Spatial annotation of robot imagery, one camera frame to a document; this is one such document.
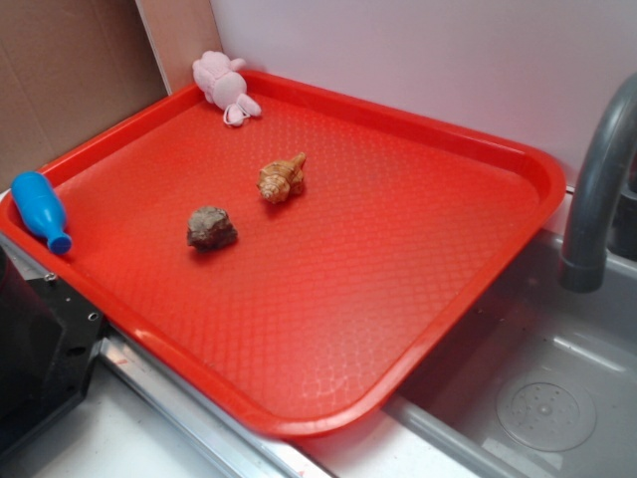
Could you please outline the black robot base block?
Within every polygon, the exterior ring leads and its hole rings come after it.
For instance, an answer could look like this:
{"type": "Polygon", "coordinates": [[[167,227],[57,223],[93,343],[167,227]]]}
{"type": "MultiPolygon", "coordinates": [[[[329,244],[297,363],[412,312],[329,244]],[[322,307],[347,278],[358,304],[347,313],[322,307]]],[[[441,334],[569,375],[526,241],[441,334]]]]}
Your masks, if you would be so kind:
{"type": "Polygon", "coordinates": [[[25,279],[1,253],[1,458],[86,397],[104,315],[62,278],[25,279]]]}

